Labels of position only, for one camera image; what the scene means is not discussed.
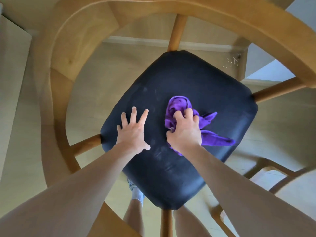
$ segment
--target another wooden chair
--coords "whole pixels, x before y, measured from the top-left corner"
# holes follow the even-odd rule
[[[187,16],[194,16],[244,36],[296,75],[254,93],[257,103],[316,87],[316,34],[265,0],[61,0],[34,43],[42,163],[48,186],[78,171],[75,156],[101,144],[96,135],[70,146],[66,135],[67,106],[82,66],[114,31],[154,13],[177,14],[168,51],[178,49]],[[162,210],[161,218],[161,236],[172,236],[171,210]],[[89,237],[104,235],[139,236],[106,203]]]
[[[308,210],[306,210],[306,206],[301,207],[302,204],[300,202],[303,202],[303,199],[300,199],[300,200],[294,200],[293,198],[291,199],[287,196],[284,196],[283,192],[289,192],[292,187],[291,185],[294,185],[294,186],[297,185],[297,183],[294,183],[295,181],[298,181],[298,179],[302,178],[303,175],[309,172],[313,172],[315,168],[316,167],[309,167],[309,168],[303,168],[299,171],[292,171],[292,170],[289,170],[288,168],[285,168],[284,166],[279,165],[278,163],[275,163],[274,161],[271,161],[265,158],[260,158],[257,164],[255,165],[255,167],[252,168],[251,171],[247,173],[246,177],[249,178],[252,182],[256,183],[258,179],[260,179],[265,173],[271,170],[276,170],[286,175],[284,179],[282,179],[277,184],[275,184],[269,191],[272,194],[278,196],[279,198],[285,200],[289,204],[293,205],[294,207],[298,208],[303,213],[307,214]],[[307,180],[307,178],[301,179],[301,182],[305,182],[305,184],[310,184],[310,181]],[[316,220],[316,201],[313,201],[313,199],[315,199],[315,196],[313,196],[311,199],[312,199],[313,204],[309,205],[308,207],[314,208],[314,216],[310,216],[310,217]],[[221,229],[224,231],[224,233],[228,237],[236,237],[234,233],[224,223],[224,218],[227,215],[220,205],[217,205],[216,207],[212,208],[210,212],[211,212],[212,218],[219,225],[219,227],[221,227]]]

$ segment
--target baseboard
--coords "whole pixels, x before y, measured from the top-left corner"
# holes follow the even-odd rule
[[[119,44],[132,44],[132,45],[145,45],[145,46],[157,46],[168,47],[168,40],[158,39],[145,39],[145,38],[133,38],[133,37],[118,37],[109,36],[104,40],[106,43],[119,43]],[[215,45],[206,43],[195,42],[180,42],[179,49],[200,50],[200,51],[219,51],[219,52],[238,52],[244,51],[246,47],[243,46],[229,46],[229,45]]]
[[[257,86],[264,86],[264,87],[274,86],[280,82],[281,81],[258,80],[258,79],[248,79],[248,78],[245,78],[241,81],[241,83],[245,85],[257,85]]]

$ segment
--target right hand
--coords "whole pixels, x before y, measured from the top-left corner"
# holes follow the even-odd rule
[[[187,148],[202,145],[201,131],[198,126],[200,117],[193,116],[191,108],[184,111],[184,116],[181,111],[176,111],[173,115],[177,121],[176,131],[173,133],[171,131],[167,132],[167,142],[181,154]]]

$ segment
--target purple cloth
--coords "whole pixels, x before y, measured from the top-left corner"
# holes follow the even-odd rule
[[[184,96],[174,96],[172,97],[167,106],[166,110],[166,118],[165,118],[165,127],[170,129],[172,132],[176,129],[176,119],[173,117],[174,113],[176,111],[181,111],[182,115],[184,115],[184,110],[187,108],[192,108],[191,102],[188,98]],[[211,123],[211,120],[215,118],[217,115],[217,112],[214,113],[207,113],[205,115],[200,116],[199,112],[195,109],[193,109],[193,116],[198,115],[200,117],[199,122],[199,128],[203,129],[208,124]],[[221,136],[218,136],[214,132],[207,131],[207,130],[201,130],[202,134],[202,145],[207,146],[232,146],[235,144],[235,141],[230,138],[224,138]]]

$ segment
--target seat cushion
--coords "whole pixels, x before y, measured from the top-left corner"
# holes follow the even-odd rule
[[[137,107],[138,121],[148,108],[144,138],[151,149],[136,155],[123,172],[154,205],[177,210],[205,182],[192,164],[166,142],[165,113],[173,96],[186,96],[200,115],[218,112],[204,130],[232,138],[236,145],[205,148],[222,162],[242,140],[258,106],[246,86],[187,51],[164,53],[126,91],[102,126],[102,147],[108,151],[115,145],[122,112],[129,120],[132,107]]]

